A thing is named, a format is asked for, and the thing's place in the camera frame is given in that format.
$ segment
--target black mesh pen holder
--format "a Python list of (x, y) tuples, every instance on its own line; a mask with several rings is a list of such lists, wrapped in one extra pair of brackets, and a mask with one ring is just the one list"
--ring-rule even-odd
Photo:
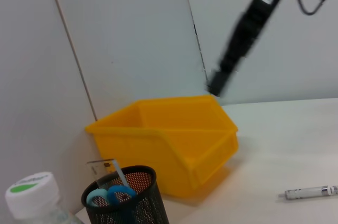
[[(151, 167), (131, 166), (122, 169), (129, 186), (136, 191), (133, 198), (117, 195), (120, 204), (109, 206), (105, 201), (96, 202), (100, 207), (86, 203), (87, 195), (98, 188), (94, 182), (86, 188), (81, 201), (86, 207), (91, 224), (169, 224), (163, 201), (156, 183), (156, 173)], [(122, 185), (116, 172), (101, 178), (100, 188), (108, 190), (113, 185)]]

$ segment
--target white wall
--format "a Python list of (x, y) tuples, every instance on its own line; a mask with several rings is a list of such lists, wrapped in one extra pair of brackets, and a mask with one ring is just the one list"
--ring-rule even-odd
[(0, 222), (5, 190), (52, 171), (78, 210), (98, 158), (84, 127), (94, 121), (54, 0), (0, 0)]
[[(209, 75), (250, 1), (190, 0)], [(304, 1), (309, 10), (318, 3)], [(327, 0), (312, 17), (299, 11), (296, 0), (282, 0), (222, 102), (338, 97), (337, 12), (338, 0)]]
[(187, 0), (60, 0), (98, 117), (204, 93)]

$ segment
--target yellow plastic bin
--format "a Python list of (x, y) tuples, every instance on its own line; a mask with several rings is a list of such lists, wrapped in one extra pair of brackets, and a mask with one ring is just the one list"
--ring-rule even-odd
[(137, 101), (86, 127), (101, 156), (155, 169), (162, 193), (188, 197), (238, 148), (236, 125), (212, 96)]

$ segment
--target table surface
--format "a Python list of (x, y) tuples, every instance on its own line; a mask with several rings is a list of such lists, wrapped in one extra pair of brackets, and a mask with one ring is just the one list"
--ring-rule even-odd
[[(171, 224), (338, 222), (338, 197), (286, 201), (285, 190), (338, 184), (338, 99), (224, 106), (238, 153), (189, 200), (163, 196)], [(90, 224), (85, 211), (78, 217)]]

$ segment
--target bottle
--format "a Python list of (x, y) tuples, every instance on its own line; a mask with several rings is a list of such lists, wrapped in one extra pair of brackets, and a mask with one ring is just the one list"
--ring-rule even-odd
[(5, 198), (19, 224), (83, 224), (62, 206), (57, 182), (50, 172), (21, 179), (8, 188)]

